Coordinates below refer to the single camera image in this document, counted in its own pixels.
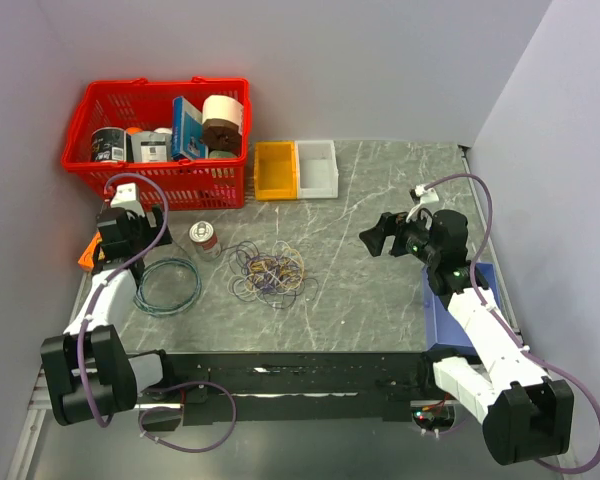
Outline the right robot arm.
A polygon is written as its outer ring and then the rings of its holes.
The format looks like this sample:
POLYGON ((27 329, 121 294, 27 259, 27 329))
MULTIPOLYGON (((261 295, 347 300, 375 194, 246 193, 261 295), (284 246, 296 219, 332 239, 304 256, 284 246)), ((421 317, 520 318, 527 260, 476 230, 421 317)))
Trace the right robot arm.
POLYGON ((406 212, 385 212, 359 238, 373 257, 391 238, 391 256, 412 255, 425 265, 432 292, 484 368, 478 372, 466 359, 448 356, 417 373, 418 390, 428 398, 447 392, 458 400, 481 424, 486 446, 501 465, 565 453, 573 392, 526 358, 516 336, 496 320, 499 310, 488 282, 470 271, 467 218, 454 210, 416 220, 406 212))

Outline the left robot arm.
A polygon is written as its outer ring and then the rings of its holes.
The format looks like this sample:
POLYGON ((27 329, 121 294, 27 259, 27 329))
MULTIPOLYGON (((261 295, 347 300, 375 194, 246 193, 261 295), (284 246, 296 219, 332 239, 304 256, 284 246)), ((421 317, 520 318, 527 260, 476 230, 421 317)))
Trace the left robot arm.
POLYGON ((141 393, 164 402, 178 387, 165 351, 130 355, 117 332, 139 290, 144 256, 172 241, 164 211, 108 207, 96 220, 89 294, 64 333, 45 339, 40 350, 51 408, 63 426, 87 420, 106 426, 114 414, 133 409, 141 393))

